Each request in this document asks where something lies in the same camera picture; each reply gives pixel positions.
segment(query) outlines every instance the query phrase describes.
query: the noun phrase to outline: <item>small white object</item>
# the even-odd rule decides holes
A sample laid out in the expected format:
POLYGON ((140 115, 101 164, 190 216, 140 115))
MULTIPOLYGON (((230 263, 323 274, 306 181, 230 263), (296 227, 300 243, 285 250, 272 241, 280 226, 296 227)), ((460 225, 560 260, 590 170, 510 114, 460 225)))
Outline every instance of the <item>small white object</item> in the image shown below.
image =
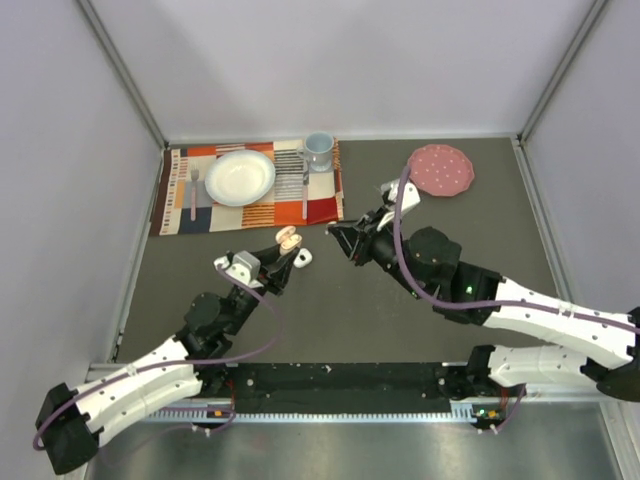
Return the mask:
POLYGON ((294 227, 293 225, 282 228, 280 231, 278 231, 278 233, 276 233, 276 243, 281 244, 294 233, 296 233, 296 227, 294 227))
POLYGON ((213 162, 204 187, 216 202, 242 207, 264 197, 275 179, 276 169, 269 157, 255 150, 237 150, 213 162))
MULTIPOLYGON (((400 184, 400 180, 393 180, 391 182, 384 183, 380 190, 384 193, 387 190, 389 191, 389 201, 395 203, 396 198, 398 198, 398 186, 400 184)), ((402 197, 402 216, 406 213, 409 213, 420 203, 420 194, 418 193, 418 189, 416 186, 407 182, 404 186, 404 196, 402 197)), ((385 225, 393 221, 393 217, 395 216, 395 210, 391 208, 391 210, 384 214, 382 220, 378 224, 377 231, 381 231, 385 225)))
POLYGON ((313 260, 311 252, 306 248, 301 248, 300 252, 298 252, 298 256, 293 261, 293 266, 296 268, 304 268, 311 263, 311 260, 313 260))
POLYGON ((231 266, 231 262, 229 262, 229 259, 227 257, 219 257, 213 261, 213 265, 216 268, 222 268, 224 270, 231 266))
POLYGON ((280 244, 280 255, 286 255, 302 244, 302 235, 294 233, 280 244))

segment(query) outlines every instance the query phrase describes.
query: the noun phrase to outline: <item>white wall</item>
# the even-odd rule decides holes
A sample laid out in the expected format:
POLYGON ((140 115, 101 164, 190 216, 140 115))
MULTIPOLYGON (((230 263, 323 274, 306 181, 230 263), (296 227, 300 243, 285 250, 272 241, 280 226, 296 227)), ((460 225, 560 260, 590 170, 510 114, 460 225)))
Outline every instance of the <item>white wall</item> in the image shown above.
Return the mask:
POLYGON ((591 0, 94 0, 172 141, 517 132, 591 0))
POLYGON ((617 0, 529 144, 578 296, 640 305, 640 3, 617 0))
POLYGON ((71 0, 2 2, 0 60, 0 478, 39 480, 36 415, 105 358, 159 151, 71 0))

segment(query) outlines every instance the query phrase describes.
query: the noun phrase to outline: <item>gray table surface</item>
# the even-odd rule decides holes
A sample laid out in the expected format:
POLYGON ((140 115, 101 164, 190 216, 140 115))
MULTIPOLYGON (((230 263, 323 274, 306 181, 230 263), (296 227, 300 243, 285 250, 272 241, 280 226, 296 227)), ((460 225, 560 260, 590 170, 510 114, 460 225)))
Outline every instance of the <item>gray table surface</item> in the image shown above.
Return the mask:
MULTIPOLYGON (((555 288, 516 158, 507 138, 464 140, 343 141, 345 217, 377 208, 376 187, 397 178, 411 152, 427 143, 447 143, 470 158, 471 188, 454 198, 423 195, 404 221, 405 235, 432 225, 462 247, 462 260, 497 270, 529 288, 555 288)), ((226 250, 258 250, 273 244, 277 229, 149 238, 133 295, 119 361, 153 349, 183 325, 197 294, 226 294, 229 286, 212 266, 226 250)), ((475 345, 539 344, 514 332, 463 326, 444 320, 416 301, 371 263, 356 268, 323 226, 303 227, 313 263, 292 273, 275 300, 286 333, 262 362, 430 362, 466 360, 475 345)), ((276 323, 262 308, 234 339, 232 353, 255 349, 276 323)))

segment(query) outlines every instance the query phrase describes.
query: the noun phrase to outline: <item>metal floor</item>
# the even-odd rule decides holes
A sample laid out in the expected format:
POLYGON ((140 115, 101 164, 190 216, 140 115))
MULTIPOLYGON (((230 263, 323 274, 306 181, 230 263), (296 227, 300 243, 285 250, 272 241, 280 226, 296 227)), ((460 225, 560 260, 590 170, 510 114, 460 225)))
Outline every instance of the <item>metal floor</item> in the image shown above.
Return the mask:
POLYGON ((139 424, 92 462, 89 480, 616 480, 597 405, 524 405, 500 435, 455 424, 235 425, 207 438, 139 424))
MULTIPOLYGON (((454 198, 424 196, 404 221, 404 232, 432 225, 462 247, 462 259, 497 270, 542 293, 555 289, 511 141, 503 139, 343 141, 345 217, 377 208, 376 187, 397 178, 411 152, 448 143, 473 162, 476 179, 454 198)), ((227 249, 258 250, 276 229, 149 238, 118 361, 145 354, 182 326, 193 297, 226 294, 229 286, 212 261, 227 249)), ((323 226, 300 228, 313 263, 294 271, 277 299, 286 333, 265 362, 429 362, 466 360, 475 345, 514 347, 537 342, 513 332, 462 326, 413 300, 373 262, 355 268, 323 226)), ((234 340, 231 353, 264 344, 274 321, 257 309, 234 340)))

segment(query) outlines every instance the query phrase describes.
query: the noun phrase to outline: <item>placemat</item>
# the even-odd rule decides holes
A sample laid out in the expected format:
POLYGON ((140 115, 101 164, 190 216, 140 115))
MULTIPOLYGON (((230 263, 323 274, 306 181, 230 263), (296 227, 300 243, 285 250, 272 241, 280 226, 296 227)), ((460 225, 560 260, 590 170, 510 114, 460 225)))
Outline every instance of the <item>placemat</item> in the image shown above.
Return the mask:
POLYGON ((149 235, 182 235, 254 227, 315 225, 343 219, 340 146, 335 142, 333 168, 309 172, 307 219, 302 218, 303 161, 296 149, 302 140, 241 143, 167 149, 149 235), (235 150, 257 150, 274 163, 273 188, 245 207, 214 202, 204 188, 207 170, 216 159, 235 150), (196 219, 191 220, 190 165, 200 171, 197 181, 196 219))

